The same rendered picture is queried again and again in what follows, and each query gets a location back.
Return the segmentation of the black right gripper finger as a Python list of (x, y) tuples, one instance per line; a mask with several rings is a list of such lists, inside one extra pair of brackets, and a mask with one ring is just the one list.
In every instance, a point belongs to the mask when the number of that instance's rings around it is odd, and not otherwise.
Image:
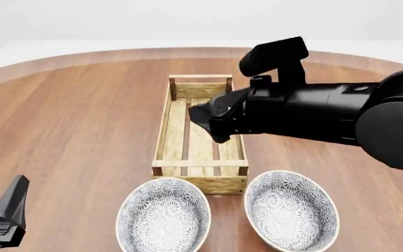
[(227, 134), (213, 133), (210, 119), (213, 117), (213, 108), (210, 104), (197, 104), (188, 109), (190, 121), (200, 126), (217, 144), (223, 144), (230, 140)]
[(248, 88), (227, 92), (212, 98), (208, 105), (211, 114), (221, 114), (232, 109), (248, 97)]

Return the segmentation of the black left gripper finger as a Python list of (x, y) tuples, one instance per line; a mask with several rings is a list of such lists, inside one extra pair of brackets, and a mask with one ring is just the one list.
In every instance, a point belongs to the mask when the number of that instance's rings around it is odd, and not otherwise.
[(26, 176), (19, 174), (0, 197), (0, 225), (26, 228), (25, 204), (29, 183)]

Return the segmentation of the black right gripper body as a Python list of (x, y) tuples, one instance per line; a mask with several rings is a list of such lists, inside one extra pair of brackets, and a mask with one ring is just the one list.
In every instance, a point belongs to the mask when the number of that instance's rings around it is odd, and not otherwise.
[(255, 94), (256, 89), (248, 89), (248, 97), (233, 108), (221, 114), (213, 114), (210, 126), (213, 133), (227, 134), (228, 136), (245, 132), (248, 114), (246, 104)]

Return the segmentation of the wooden slat tray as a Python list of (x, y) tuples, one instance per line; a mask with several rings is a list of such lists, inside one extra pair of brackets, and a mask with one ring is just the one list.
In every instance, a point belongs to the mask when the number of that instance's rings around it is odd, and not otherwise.
[(217, 144), (189, 119), (188, 109), (234, 90), (232, 75), (169, 75), (153, 178), (180, 178), (207, 195), (241, 194), (248, 180), (242, 136)]

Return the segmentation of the patterned grey-white bowl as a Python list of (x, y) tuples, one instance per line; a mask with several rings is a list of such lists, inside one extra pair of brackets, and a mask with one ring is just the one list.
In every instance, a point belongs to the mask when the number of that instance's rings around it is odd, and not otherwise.
[(181, 178), (157, 178), (121, 204), (115, 235), (122, 252), (198, 252), (211, 227), (203, 192)]
[(326, 252), (339, 234), (334, 201), (319, 184), (294, 171), (256, 176), (243, 205), (250, 226), (279, 252)]

